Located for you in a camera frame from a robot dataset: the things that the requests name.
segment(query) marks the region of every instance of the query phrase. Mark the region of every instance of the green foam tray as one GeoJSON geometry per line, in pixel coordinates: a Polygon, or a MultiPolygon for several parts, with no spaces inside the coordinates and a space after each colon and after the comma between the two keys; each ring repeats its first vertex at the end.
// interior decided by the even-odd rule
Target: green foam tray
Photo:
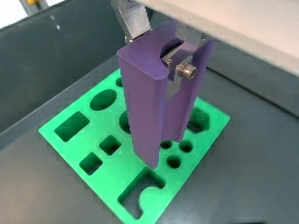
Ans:
{"type": "Polygon", "coordinates": [[[183,141],[161,144],[159,165],[151,170],[133,153],[125,111],[116,70],[38,131],[117,218],[127,224],[155,223],[229,117],[197,98],[183,141]],[[143,214],[135,218],[123,203],[145,175],[155,179],[157,186],[141,191],[143,214]]]}

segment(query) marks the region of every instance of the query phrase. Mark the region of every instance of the gray surface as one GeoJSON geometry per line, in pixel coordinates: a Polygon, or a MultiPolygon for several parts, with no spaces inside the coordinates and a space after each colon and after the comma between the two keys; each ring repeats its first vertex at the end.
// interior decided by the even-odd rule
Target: gray surface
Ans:
{"type": "Polygon", "coordinates": [[[0,133],[124,43],[109,1],[65,1],[0,30],[0,133]]]}
{"type": "MultiPolygon", "coordinates": [[[[153,28],[168,20],[165,15],[153,12],[153,28]]],[[[208,67],[299,117],[299,79],[292,74],[219,40],[208,67]]]]}
{"type": "MultiPolygon", "coordinates": [[[[112,59],[0,136],[0,223],[119,223],[37,133],[116,67],[112,59]]],[[[157,223],[296,223],[297,119],[213,72],[200,96],[231,121],[157,223]]]]}

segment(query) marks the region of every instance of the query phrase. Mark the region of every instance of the metal clamp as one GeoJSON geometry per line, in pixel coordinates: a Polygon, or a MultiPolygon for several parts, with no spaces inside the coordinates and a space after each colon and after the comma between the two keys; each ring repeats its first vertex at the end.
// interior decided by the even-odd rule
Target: metal clamp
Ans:
{"type": "Polygon", "coordinates": [[[192,64],[193,53],[209,42],[211,37],[187,24],[177,22],[175,36],[181,44],[164,56],[163,62],[169,69],[167,100],[179,92],[183,79],[192,79],[197,68],[192,64]]]}
{"type": "Polygon", "coordinates": [[[111,0],[117,21],[125,33],[125,42],[132,42],[151,31],[145,7],[132,0],[111,0]]]}
{"type": "Polygon", "coordinates": [[[183,140],[213,45],[209,41],[192,54],[193,66],[173,64],[177,66],[173,78],[181,80],[180,90],[175,97],[165,100],[172,89],[169,84],[176,82],[169,81],[169,70],[160,57],[161,51],[175,48],[175,31],[176,23],[171,21],[117,51],[135,154],[151,168],[157,165],[160,142],[183,140]]]}

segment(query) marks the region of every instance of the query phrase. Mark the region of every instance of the round hole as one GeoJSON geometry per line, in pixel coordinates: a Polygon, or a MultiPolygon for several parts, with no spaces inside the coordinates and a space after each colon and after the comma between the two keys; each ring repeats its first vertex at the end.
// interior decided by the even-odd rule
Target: round hole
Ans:
{"type": "Polygon", "coordinates": [[[103,109],[107,109],[115,102],[117,98],[117,92],[115,90],[104,90],[96,96],[89,102],[90,109],[100,111],[103,109]]]}
{"type": "Polygon", "coordinates": [[[173,168],[177,169],[181,165],[181,160],[179,159],[177,156],[169,156],[167,158],[167,164],[173,168]]]}
{"type": "Polygon", "coordinates": [[[123,87],[123,81],[121,78],[116,79],[116,85],[121,88],[123,87]]]}
{"type": "Polygon", "coordinates": [[[127,112],[124,112],[124,113],[121,114],[121,116],[119,117],[119,126],[120,126],[121,130],[123,130],[127,134],[131,134],[129,124],[128,124],[128,118],[127,118],[127,112]]]}
{"type": "Polygon", "coordinates": [[[192,143],[189,141],[185,141],[185,140],[181,141],[179,146],[180,146],[181,151],[184,151],[184,152],[192,151],[192,143]]]}
{"type": "Polygon", "coordinates": [[[173,146],[173,142],[172,141],[163,141],[160,146],[161,146],[163,149],[168,150],[173,146]]]}

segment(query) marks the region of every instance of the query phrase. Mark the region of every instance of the white panel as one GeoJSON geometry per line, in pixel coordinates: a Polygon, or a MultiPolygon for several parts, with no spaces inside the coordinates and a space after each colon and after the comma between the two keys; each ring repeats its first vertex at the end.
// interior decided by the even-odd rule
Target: white panel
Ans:
{"type": "Polygon", "coordinates": [[[46,0],[46,3],[49,6],[53,6],[54,4],[62,2],[64,0],[46,0]]]}
{"type": "Polygon", "coordinates": [[[299,75],[299,1],[136,1],[299,75]]]}
{"type": "Polygon", "coordinates": [[[26,18],[24,7],[18,0],[0,0],[0,28],[26,18]]]}

